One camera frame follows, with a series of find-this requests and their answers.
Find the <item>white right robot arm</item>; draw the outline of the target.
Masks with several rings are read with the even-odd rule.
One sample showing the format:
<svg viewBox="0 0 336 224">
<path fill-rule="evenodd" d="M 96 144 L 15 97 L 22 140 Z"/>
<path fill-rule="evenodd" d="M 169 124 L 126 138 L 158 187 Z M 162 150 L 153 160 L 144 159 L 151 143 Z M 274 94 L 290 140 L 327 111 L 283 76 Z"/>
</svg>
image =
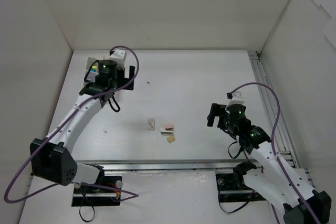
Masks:
<svg viewBox="0 0 336 224">
<path fill-rule="evenodd" d="M 245 116 L 242 104 L 213 103 L 207 117 L 217 127 L 235 138 L 241 150 L 254 158 L 264 169 L 245 161 L 233 169 L 232 181 L 238 188 L 249 187 L 271 203 L 283 215 L 285 223 L 328 223 L 331 197 L 318 192 L 288 164 L 281 154 L 272 149 L 270 136 Z"/>
</svg>

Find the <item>pink black eraser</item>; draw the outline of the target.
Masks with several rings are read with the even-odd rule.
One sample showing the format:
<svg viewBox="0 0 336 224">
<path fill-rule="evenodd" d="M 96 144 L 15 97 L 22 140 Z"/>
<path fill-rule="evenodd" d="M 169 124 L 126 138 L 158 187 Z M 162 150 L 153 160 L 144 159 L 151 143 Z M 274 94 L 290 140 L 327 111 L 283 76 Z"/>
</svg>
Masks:
<svg viewBox="0 0 336 224">
<path fill-rule="evenodd" d="M 174 126 L 173 125 L 164 125 L 160 127 L 160 133 L 162 135 L 173 135 L 174 134 Z"/>
</svg>

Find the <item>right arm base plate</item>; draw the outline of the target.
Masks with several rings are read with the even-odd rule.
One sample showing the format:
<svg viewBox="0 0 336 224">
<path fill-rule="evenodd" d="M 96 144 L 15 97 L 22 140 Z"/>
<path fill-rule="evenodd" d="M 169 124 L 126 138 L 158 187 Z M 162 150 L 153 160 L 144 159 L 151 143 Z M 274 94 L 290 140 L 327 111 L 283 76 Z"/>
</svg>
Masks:
<svg viewBox="0 0 336 224">
<path fill-rule="evenodd" d="M 265 201 L 263 196 L 251 188 L 238 187 L 231 173 L 217 173 L 216 182 L 220 203 Z"/>
</svg>

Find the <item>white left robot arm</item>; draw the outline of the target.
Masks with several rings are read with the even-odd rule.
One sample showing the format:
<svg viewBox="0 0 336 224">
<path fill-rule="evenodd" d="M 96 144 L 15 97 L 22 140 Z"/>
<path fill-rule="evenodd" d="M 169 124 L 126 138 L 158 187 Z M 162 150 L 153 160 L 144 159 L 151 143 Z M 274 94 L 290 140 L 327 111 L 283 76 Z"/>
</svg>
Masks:
<svg viewBox="0 0 336 224">
<path fill-rule="evenodd" d="M 129 67 L 129 76 L 114 60 L 97 60 L 98 74 L 94 81 L 85 80 L 79 96 L 66 118 L 43 140 L 34 139 L 30 144 L 33 175 L 67 186 L 83 184 L 92 192 L 105 186 L 104 171 L 99 165 L 78 163 L 72 157 L 76 141 L 91 119 L 107 104 L 114 101 L 120 90 L 133 90 L 138 73 L 135 66 Z"/>
</svg>

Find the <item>white eraser red label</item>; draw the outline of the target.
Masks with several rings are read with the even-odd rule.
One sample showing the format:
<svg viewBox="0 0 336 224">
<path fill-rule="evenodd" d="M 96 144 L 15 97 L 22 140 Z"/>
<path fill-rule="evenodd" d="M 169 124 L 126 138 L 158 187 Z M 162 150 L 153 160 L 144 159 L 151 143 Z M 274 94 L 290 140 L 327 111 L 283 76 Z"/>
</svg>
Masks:
<svg viewBox="0 0 336 224">
<path fill-rule="evenodd" d="M 148 119 L 148 130 L 149 131 L 155 130 L 155 120 L 154 119 Z"/>
</svg>

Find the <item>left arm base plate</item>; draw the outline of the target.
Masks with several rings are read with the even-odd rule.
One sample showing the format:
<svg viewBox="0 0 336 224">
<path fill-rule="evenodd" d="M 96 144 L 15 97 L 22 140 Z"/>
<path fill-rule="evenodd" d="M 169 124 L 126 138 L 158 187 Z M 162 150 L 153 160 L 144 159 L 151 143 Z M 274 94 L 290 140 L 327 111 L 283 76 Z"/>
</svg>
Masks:
<svg viewBox="0 0 336 224">
<path fill-rule="evenodd" d="M 103 186 L 121 189 L 122 176 L 106 176 L 100 183 Z M 115 190 L 95 188 L 89 186 L 74 186 L 72 194 L 72 207 L 80 206 L 119 206 L 121 193 Z"/>
</svg>

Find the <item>small tan eraser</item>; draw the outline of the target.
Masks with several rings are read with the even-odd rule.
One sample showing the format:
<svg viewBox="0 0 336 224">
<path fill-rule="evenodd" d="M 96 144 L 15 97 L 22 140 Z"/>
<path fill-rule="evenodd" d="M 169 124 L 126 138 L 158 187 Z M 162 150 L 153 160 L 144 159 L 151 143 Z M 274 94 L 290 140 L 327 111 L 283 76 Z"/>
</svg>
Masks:
<svg viewBox="0 0 336 224">
<path fill-rule="evenodd" d="M 175 141 L 175 136 L 169 136 L 169 137 L 167 138 L 167 141 L 168 141 L 169 143 L 174 142 L 174 141 Z"/>
</svg>

